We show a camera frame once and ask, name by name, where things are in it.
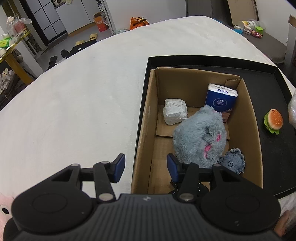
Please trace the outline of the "white cloth pack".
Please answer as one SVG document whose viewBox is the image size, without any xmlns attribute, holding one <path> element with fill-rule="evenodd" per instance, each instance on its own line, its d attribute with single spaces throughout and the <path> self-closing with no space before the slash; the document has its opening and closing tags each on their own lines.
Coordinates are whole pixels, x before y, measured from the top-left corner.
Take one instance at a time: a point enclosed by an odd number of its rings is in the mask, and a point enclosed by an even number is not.
<svg viewBox="0 0 296 241">
<path fill-rule="evenodd" d="M 186 102 L 178 98 L 166 99 L 163 115 L 165 123 L 170 126 L 186 120 L 188 118 Z"/>
</svg>

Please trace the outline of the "blue tissue pack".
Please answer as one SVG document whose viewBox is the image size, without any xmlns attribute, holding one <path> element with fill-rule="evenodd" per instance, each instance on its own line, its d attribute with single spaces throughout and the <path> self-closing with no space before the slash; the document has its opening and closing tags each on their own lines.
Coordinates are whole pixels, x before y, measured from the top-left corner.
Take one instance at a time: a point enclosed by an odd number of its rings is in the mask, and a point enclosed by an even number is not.
<svg viewBox="0 0 296 241">
<path fill-rule="evenodd" d="M 205 104 L 222 114 L 223 122 L 226 123 L 236 103 L 238 92 L 216 84 L 209 84 Z"/>
</svg>

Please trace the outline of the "burger plush toy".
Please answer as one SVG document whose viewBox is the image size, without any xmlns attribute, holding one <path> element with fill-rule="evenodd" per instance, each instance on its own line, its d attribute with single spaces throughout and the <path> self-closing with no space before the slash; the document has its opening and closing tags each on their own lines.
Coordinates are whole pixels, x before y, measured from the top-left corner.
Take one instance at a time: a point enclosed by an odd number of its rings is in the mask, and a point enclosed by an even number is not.
<svg viewBox="0 0 296 241">
<path fill-rule="evenodd" d="M 264 125 L 270 133 L 278 135 L 283 127 L 283 117 L 276 109 L 271 109 L 263 119 Z"/>
</svg>

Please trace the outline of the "clear bag of white beads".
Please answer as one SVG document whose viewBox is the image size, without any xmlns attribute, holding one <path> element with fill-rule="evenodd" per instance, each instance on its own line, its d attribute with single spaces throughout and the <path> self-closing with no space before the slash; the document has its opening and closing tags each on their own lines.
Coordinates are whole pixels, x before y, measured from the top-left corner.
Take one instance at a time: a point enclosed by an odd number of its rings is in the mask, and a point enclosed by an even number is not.
<svg viewBox="0 0 296 241">
<path fill-rule="evenodd" d="M 292 99 L 288 103 L 288 119 L 289 123 L 296 128 L 296 91 L 294 92 Z"/>
</svg>

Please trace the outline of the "black patterned sock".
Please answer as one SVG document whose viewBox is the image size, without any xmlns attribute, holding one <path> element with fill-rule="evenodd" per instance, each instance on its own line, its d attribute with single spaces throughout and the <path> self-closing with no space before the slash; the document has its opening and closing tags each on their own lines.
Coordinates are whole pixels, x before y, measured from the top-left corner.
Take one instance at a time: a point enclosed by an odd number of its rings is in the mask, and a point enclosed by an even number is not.
<svg viewBox="0 0 296 241">
<path fill-rule="evenodd" d="M 174 182 L 173 180 L 170 181 L 170 185 L 173 187 L 173 191 L 170 194 L 179 195 L 189 191 L 190 193 L 202 196 L 209 192 L 207 186 L 202 184 L 201 182 L 190 183 L 189 181 L 182 181 L 182 182 Z"/>
</svg>

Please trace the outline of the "brown cardboard box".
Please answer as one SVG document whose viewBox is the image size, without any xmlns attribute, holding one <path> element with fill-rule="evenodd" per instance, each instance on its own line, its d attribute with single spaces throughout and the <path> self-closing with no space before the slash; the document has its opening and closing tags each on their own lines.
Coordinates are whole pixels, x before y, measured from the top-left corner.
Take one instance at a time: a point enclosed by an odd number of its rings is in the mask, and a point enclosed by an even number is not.
<svg viewBox="0 0 296 241">
<path fill-rule="evenodd" d="M 238 96 L 228 113 L 206 105 L 210 84 L 236 90 Z M 180 99 L 188 117 L 172 126 L 164 120 L 163 109 L 169 99 Z M 242 176 L 263 185 L 262 152 L 257 121 L 245 81 L 237 75 L 172 67 L 147 72 L 147 93 L 132 177 L 132 193 L 161 194 L 172 190 L 167 155 L 182 163 L 210 168 L 228 150 L 238 148 L 245 159 Z"/>
</svg>

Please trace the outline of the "grey fluffy plush toy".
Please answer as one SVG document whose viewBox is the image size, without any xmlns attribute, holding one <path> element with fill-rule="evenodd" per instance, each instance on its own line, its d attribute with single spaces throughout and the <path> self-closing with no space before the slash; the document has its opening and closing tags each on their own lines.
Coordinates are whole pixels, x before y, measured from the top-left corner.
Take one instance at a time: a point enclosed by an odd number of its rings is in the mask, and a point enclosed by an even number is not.
<svg viewBox="0 0 296 241">
<path fill-rule="evenodd" d="M 200 168 L 216 164 L 226 147 L 227 131 L 222 114 L 205 105 L 179 124 L 173 132 L 173 147 L 177 159 Z"/>
</svg>

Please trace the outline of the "small denim plush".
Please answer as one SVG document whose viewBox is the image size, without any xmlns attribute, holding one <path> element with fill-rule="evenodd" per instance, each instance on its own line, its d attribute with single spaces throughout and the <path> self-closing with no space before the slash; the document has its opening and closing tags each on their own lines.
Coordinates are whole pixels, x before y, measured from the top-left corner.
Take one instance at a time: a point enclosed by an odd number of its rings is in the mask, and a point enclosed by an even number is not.
<svg viewBox="0 0 296 241">
<path fill-rule="evenodd" d="M 245 157 L 239 148 L 232 148 L 219 158 L 218 164 L 240 175 L 245 169 Z"/>
</svg>

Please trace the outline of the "black shallow tray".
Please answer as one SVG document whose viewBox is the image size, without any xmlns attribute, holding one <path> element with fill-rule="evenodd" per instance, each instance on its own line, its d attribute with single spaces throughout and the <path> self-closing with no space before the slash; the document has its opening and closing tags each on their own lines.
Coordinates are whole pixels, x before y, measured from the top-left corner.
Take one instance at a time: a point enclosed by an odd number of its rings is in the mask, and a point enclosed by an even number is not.
<svg viewBox="0 0 296 241">
<path fill-rule="evenodd" d="M 158 67 L 205 70 L 240 76 L 246 83 L 259 131 L 263 164 L 262 188 L 277 198 L 283 198 L 295 191 L 295 128 L 289 123 L 287 108 L 292 94 L 277 67 L 218 56 L 150 57 L 144 79 L 137 144 L 147 93 L 147 72 Z M 270 133 L 263 122 L 264 116 L 271 109 L 278 110 L 283 117 L 283 127 L 278 135 Z"/>
</svg>

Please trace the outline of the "orange bag on floor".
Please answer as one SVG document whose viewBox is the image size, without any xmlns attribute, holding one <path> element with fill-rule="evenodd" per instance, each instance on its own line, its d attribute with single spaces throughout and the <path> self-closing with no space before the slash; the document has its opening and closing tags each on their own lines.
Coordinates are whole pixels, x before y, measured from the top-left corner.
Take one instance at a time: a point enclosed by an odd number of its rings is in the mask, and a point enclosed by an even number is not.
<svg viewBox="0 0 296 241">
<path fill-rule="evenodd" d="M 130 30 L 133 30 L 138 27 L 148 26 L 149 22 L 146 18 L 138 17 L 138 18 L 131 18 L 130 19 Z"/>
</svg>

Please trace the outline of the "orange cardboard box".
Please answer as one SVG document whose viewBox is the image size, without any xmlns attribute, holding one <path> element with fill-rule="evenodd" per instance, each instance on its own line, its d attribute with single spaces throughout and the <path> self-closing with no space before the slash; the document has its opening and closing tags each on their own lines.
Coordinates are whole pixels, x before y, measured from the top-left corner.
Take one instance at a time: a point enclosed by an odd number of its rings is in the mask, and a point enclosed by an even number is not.
<svg viewBox="0 0 296 241">
<path fill-rule="evenodd" d="M 94 22 L 96 23 L 99 32 L 104 32 L 108 29 L 108 25 L 106 24 L 106 17 L 104 12 L 99 12 L 94 15 Z"/>
</svg>

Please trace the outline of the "grey bench mat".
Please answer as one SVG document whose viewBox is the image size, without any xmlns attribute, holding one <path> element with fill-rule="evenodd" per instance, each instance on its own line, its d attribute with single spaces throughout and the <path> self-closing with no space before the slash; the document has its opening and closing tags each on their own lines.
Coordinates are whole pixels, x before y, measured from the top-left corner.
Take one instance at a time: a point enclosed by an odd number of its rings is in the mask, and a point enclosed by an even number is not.
<svg viewBox="0 0 296 241">
<path fill-rule="evenodd" d="M 230 27 L 235 32 L 241 34 L 257 49 L 265 54 L 276 65 L 281 65 L 285 60 L 286 46 L 279 40 L 267 33 L 257 33 L 255 29 L 249 27 L 241 28 L 239 26 Z"/>
</svg>

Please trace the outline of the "green cup toy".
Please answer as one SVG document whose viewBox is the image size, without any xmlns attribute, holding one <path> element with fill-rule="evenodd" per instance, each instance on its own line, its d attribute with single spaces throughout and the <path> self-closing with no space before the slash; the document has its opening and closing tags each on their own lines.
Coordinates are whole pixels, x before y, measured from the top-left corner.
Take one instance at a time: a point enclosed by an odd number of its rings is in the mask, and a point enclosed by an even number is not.
<svg viewBox="0 0 296 241">
<path fill-rule="evenodd" d="M 260 27 L 260 26 L 256 26 L 255 27 L 255 32 L 260 33 L 260 34 L 263 34 L 263 28 Z"/>
</svg>

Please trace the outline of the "clear glass jar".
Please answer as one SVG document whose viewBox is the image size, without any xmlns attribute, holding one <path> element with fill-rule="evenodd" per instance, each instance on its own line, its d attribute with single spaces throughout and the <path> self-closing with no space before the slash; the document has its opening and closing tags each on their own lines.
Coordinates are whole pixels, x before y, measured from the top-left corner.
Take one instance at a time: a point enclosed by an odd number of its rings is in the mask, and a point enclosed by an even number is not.
<svg viewBox="0 0 296 241">
<path fill-rule="evenodd" d="M 15 19 L 12 16 L 8 17 L 7 19 L 6 29 L 8 31 L 8 35 L 10 36 L 13 42 L 21 38 L 26 31 L 25 24 L 22 23 L 19 19 Z"/>
</svg>

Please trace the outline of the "brown board against wall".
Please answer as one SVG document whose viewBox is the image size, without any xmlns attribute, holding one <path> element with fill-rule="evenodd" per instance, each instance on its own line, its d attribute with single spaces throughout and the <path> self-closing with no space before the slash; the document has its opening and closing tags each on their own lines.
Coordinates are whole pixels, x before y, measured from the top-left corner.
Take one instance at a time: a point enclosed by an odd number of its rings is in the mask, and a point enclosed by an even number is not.
<svg viewBox="0 0 296 241">
<path fill-rule="evenodd" d="M 227 0 L 232 25 L 237 25 L 240 21 L 258 20 L 256 1 L 254 0 Z"/>
</svg>

